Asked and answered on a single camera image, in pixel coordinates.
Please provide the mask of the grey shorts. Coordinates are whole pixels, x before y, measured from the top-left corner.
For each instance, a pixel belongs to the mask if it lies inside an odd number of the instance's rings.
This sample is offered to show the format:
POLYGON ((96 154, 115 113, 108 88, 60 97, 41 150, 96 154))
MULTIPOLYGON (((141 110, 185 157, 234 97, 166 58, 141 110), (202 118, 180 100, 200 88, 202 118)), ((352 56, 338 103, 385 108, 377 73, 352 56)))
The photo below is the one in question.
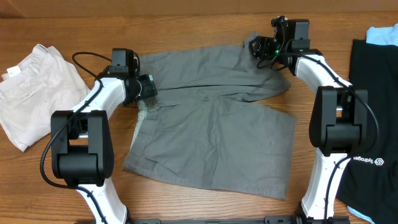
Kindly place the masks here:
POLYGON ((296 118, 262 106, 289 89, 249 42, 141 57, 157 94, 140 101, 123 167, 168 184, 284 199, 296 118))

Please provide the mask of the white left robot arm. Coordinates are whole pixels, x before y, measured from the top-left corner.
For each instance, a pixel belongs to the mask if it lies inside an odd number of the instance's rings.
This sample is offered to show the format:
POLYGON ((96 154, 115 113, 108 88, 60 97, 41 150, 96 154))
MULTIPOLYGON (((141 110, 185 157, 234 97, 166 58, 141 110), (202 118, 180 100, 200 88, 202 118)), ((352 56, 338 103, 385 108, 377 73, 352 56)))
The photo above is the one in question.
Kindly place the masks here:
POLYGON ((93 223, 131 223, 113 184, 114 151, 108 120, 120 105, 155 96, 152 75, 110 75, 70 110, 51 116, 51 153, 56 178, 77 191, 93 213, 93 223))

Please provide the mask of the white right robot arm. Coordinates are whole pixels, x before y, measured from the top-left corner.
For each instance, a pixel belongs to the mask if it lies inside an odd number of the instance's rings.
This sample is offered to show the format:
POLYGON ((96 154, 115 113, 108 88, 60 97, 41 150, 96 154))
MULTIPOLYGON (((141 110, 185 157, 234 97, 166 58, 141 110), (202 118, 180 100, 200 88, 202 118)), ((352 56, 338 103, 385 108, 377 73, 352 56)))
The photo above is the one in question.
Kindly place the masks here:
POLYGON ((366 139, 372 113, 367 91, 339 77, 307 39, 257 36, 249 50, 254 58, 281 63, 315 95, 308 130, 315 162, 308 189, 296 215, 266 217, 265 223, 349 223, 348 217, 335 215, 334 201, 352 154, 366 139))

